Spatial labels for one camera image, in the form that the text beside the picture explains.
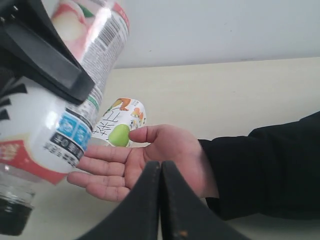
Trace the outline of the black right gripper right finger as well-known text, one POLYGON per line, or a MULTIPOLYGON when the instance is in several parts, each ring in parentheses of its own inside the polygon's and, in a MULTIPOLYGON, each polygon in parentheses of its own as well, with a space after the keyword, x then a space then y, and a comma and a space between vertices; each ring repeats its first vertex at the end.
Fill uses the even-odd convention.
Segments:
POLYGON ((161 231, 164 240, 247 239, 195 195, 172 161, 161 164, 161 231))

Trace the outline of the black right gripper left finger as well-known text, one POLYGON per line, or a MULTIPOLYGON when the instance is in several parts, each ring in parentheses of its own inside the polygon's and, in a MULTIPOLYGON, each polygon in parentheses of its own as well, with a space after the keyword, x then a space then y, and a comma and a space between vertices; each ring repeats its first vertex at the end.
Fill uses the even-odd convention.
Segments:
POLYGON ((148 162, 126 198, 79 240, 156 240, 161 167, 148 162))

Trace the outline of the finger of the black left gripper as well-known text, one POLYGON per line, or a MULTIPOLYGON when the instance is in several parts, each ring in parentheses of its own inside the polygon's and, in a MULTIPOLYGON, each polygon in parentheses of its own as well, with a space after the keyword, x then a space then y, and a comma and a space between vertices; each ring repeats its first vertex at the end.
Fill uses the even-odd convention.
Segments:
POLYGON ((74 105, 82 104, 95 86, 40 0, 0 2, 0 65, 74 105))

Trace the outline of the person's open hand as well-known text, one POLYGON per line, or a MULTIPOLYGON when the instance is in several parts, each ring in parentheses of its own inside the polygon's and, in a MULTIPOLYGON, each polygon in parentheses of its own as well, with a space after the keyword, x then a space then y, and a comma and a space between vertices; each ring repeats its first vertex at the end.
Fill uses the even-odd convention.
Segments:
POLYGON ((98 199, 121 202, 130 193, 147 162, 173 161, 199 198, 218 198, 217 183, 199 140, 187 130, 162 124, 129 132, 144 147, 91 145, 68 174, 70 184, 84 188, 98 199))

